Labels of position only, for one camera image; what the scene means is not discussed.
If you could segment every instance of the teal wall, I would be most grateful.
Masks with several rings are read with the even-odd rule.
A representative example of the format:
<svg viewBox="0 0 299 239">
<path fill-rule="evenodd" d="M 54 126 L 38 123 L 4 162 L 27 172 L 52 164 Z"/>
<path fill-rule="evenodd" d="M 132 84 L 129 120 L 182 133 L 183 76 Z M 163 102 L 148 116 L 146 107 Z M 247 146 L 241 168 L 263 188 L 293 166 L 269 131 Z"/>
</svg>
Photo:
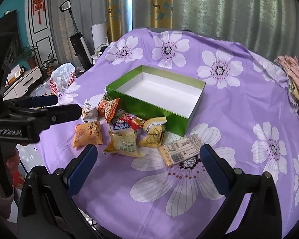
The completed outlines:
<svg viewBox="0 0 299 239">
<path fill-rule="evenodd" d="M 18 21 L 18 31 L 21 47 L 29 45 L 28 34 L 26 29 L 26 16 L 25 16 L 25 0 L 4 0 L 0 6 L 0 18 L 3 17 L 6 11 L 17 10 L 17 21 Z M 22 61 L 16 58 L 15 65 L 24 65 L 26 70 L 30 69 L 27 61 Z"/>
</svg>

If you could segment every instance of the floral tablecloth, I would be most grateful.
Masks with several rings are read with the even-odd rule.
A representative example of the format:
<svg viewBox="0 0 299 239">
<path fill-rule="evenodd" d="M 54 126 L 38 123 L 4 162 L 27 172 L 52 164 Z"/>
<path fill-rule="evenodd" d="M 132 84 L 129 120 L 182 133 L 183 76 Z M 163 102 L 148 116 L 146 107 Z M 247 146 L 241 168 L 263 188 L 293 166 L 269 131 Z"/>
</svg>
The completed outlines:
<svg viewBox="0 0 299 239">
<path fill-rule="evenodd" d="M 59 104 L 97 105 L 104 88 L 139 65 L 164 68 L 206 82 L 187 134 L 197 134 L 232 167 L 268 171 L 276 183 L 283 235 L 299 219 L 299 116 L 284 71 L 239 43 L 166 31 L 135 29 L 112 44 L 95 66 L 59 96 Z M 77 120 L 43 131 L 37 148 L 50 172 L 65 167 L 82 148 L 72 148 Z M 100 225 L 126 239 L 196 238 L 224 201 L 198 156 L 166 168 L 155 148 L 145 157 L 107 155 L 104 145 L 74 201 Z M 167 132 L 166 141 L 180 137 Z M 238 212 L 235 229 L 249 197 Z"/>
</svg>

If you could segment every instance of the potted plant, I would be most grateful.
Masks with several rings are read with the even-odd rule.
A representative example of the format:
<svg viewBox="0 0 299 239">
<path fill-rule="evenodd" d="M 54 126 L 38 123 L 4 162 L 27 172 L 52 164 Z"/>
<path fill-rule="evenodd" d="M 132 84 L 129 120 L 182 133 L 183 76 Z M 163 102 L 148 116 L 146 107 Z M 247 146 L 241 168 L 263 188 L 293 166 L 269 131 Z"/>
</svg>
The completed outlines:
<svg viewBox="0 0 299 239">
<path fill-rule="evenodd" d="M 23 48 L 21 57 L 23 60 L 27 60 L 31 69 L 37 67 L 37 63 L 35 62 L 35 52 L 37 51 L 37 46 L 26 46 Z"/>
<path fill-rule="evenodd" d="M 42 71 L 45 71 L 47 76 L 50 76 L 54 70 L 53 66 L 51 64 L 55 63 L 57 60 L 51 56 L 51 53 L 48 56 L 48 59 L 45 61 L 43 60 L 42 64 Z"/>
</svg>

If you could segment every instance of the open cardboard box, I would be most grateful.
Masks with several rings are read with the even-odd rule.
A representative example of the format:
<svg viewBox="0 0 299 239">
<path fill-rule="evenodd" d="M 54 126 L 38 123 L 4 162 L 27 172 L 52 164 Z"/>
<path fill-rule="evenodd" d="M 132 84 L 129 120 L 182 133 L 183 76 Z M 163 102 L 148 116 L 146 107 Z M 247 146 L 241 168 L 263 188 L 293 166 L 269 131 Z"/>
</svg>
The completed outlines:
<svg viewBox="0 0 299 239">
<path fill-rule="evenodd" d="M 166 130 L 184 136 L 202 98 L 205 82 L 139 66 L 106 87 L 120 108 L 142 119 L 165 116 Z"/>
</svg>

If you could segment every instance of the white plastic bag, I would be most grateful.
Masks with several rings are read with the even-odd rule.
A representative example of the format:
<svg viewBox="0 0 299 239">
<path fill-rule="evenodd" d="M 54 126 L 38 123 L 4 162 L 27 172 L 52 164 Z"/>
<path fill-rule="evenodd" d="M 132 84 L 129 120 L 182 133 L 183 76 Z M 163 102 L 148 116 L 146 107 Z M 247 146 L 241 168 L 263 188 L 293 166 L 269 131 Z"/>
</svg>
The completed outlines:
<svg viewBox="0 0 299 239">
<path fill-rule="evenodd" d="M 36 96 L 47 96 L 47 95 L 53 95 L 53 92 L 48 84 L 48 82 L 45 82 L 43 85 L 39 86 L 35 89 L 35 95 Z"/>
<path fill-rule="evenodd" d="M 58 96 L 65 88 L 69 87 L 76 80 L 75 67 L 66 63 L 55 69 L 48 81 L 52 92 Z"/>
</svg>

